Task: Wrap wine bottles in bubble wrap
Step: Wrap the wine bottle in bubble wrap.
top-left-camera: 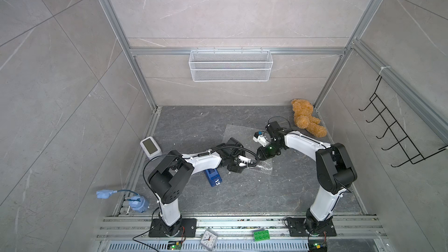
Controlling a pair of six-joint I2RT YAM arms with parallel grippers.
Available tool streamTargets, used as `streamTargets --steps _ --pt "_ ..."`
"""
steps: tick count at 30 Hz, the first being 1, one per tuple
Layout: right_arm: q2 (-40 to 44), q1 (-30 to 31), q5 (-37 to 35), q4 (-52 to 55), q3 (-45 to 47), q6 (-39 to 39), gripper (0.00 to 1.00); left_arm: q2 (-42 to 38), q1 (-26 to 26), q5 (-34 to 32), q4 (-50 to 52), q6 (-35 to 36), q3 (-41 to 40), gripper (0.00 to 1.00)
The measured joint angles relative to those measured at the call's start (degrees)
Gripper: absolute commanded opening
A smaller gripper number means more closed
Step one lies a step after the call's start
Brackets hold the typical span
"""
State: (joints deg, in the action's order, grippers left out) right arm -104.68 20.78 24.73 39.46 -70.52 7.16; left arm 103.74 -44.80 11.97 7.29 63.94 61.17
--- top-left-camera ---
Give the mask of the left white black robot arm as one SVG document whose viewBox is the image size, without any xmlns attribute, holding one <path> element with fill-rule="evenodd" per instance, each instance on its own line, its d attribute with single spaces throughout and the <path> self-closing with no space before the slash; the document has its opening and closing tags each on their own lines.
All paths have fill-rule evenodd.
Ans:
<svg viewBox="0 0 448 252">
<path fill-rule="evenodd" d="M 168 236 L 177 235 L 182 227 L 178 198 L 192 175 L 220 166 L 240 173 L 260 163 L 258 154 L 234 138 L 197 154 L 181 154 L 172 150 L 161 157 L 159 164 L 149 175 L 144 174 L 143 179 L 157 198 L 160 210 L 158 225 Z"/>
</svg>

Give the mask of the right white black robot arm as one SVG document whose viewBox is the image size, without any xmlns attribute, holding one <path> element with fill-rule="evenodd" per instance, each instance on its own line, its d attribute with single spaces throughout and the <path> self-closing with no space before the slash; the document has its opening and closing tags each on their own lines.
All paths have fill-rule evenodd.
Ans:
<svg viewBox="0 0 448 252">
<path fill-rule="evenodd" d="M 257 155 L 262 161 L 280 155 L 283 149 L 294 149 L 316 162 L 320 187 L 314 203 L 306 212 L 304 227 L 313 236 L 323 233 L 332 225 L 337 203 L 358 178 L 344 145 L 315 140 L 296 128 L 282 128 L 276 121 L 267 124 L 264 132 L 256 132 L 253 140 L 261 144 Z"/>
</svg>

